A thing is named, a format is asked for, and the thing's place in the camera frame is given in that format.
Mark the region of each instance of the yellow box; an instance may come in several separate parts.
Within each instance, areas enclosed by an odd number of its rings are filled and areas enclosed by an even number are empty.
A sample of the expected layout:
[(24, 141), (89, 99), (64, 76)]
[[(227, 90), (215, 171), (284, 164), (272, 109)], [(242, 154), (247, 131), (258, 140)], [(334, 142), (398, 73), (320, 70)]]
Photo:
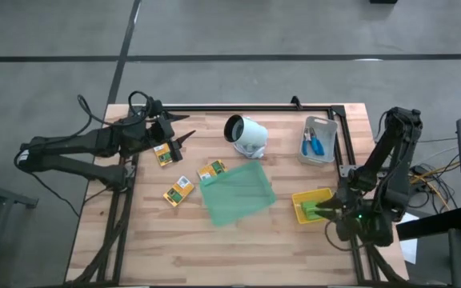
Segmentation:
[(320, 203), (320, 202), (326, 201), (332, 198), (332, 191), (330, 190), (330, 188), (322, 188), (322, 189), (292, 194), (291, 198), (293, 199), (293, 207), (295, 208), (296, 218), (298, 219), (298, 223), (307, 224), (307, 223), (324, 220), (324, 218), (315, 219), (315, 220), (307, 220), (302, 210), (302, 202), (316, 201), (317, 203)]
[(216, 160), (209, 165), (205, 165), (203, 168), (197, 171), (201, 180), (214, 177), (223, 172), (227, 172), (227, 168), (225, 165), (223, 165), (222, 160)]
[(181, 176), (181, 178), (166, 192), (163, 197), (174, 207), (188, 196), (193, 191), (195, 186), (188, 180), (188, 178)]
[(154, 147), (154, 153), (156, 154), (156, 158), (158, 159), (161, 167), (173, 162), (168, 144)]

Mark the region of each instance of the blue pliers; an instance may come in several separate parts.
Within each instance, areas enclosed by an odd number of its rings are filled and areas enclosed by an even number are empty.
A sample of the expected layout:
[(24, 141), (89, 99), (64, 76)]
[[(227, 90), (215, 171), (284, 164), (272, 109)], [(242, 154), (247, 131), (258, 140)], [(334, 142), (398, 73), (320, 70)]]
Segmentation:
[(311, 143), (312, 150), (318, 156), (324, 155), (325, 151), (323, 150), (323, 145), (321, 142), (316, 138), (316, 132), (314, 129), (305, 128), (303, 131), (303, 142), (302, 142), (302, 154), (307, 156), (307, 143)]

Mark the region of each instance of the small yellow package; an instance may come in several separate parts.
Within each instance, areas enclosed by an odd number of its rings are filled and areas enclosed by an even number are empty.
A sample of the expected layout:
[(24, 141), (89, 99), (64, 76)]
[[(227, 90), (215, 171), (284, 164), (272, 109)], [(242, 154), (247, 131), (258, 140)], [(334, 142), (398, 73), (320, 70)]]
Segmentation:
[(198, 176), (201, 180), (211, 178), (216, 176), (220, 173), (226, 172), (227, 168), (223, 165), (222, 160), (216, 160), (209, 165), (204, 166), (203, 168), (199, 169)]
[(156, 154), (156, 158), (158, 159), (161, 167), (173, 162), (168, 144), (154, 147), (154, 153)]
[(188, 194), (193, 191), (195, 186), (188, 180), (188, 178), (181, 176), (181, 178), (166, 192), (163, 197), (174, 207), (179, 205)]

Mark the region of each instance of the wooden tabletop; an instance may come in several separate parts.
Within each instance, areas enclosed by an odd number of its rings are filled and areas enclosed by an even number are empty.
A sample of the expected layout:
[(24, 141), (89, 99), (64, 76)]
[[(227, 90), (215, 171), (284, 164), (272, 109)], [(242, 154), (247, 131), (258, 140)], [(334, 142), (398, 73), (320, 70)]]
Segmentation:
[[(364, 104), (344, 104), (351, 141), (358, 164), (363, 164), (375, 146)], [(111, 105), (107, 121), (127, 115), (127, 105)], [(247, 163), (223, 138), (223, 126), (232, 112), (186, 112), (188, 119), (173, 124), (176, 137), (197, 130), (184, 143), (181, 162), (159, 166), (152, 150), (140, 154), (130, 225), (122, 264), (121, 285), (327, 285), (355, 284), (350, 252), (333, 248), (325, 239), (325, 222), (298, 224), (291, 195), (337, 186), (334, 163), (321, 167), (301, 164), (296, 154), (307, 116), (326, 118), (319, 112), (246, 112), (269, 132), (267, 149), (260, 160), (277, 196), (268, 209), (215, 227), (198, 188), (197, 169), (221, 159), (230, 169)], [(344, 161), (347, 161), (341, 127)], [(99, 165), (115, 164), (118, 157), (98, 158)], [(163, 198), (180, 176), (195, 184), (195, 190), (174, 208)], [(103, 188), (92, 182), (89, 197)], [(76, 236), (67, 280), (76, 278), (102, 245), (110, 208), (110, 192), (88, 202)], [(335, 233), (330, 238), (342, 247)], [(407, 271), (399, 240), (380, 249), (383, 257), (403, 277)], [(364, 270), (369, 275), (364, 251)], [(111, 275), (112, 258), (107, 274)]]

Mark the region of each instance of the blue handle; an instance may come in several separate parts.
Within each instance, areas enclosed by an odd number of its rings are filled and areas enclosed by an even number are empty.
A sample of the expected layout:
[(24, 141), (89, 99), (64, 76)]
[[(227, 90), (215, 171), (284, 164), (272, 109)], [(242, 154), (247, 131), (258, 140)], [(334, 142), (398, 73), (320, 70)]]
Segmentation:
[(302, 154), (307, 156), (307, 141), (302, 141)]
[(311, 137), (311, 146), (316, 155), (321, 156), (325, 154), (325, 151), (323, 151), (323, 145), (321, 145), (321, 142), (316, 137)]

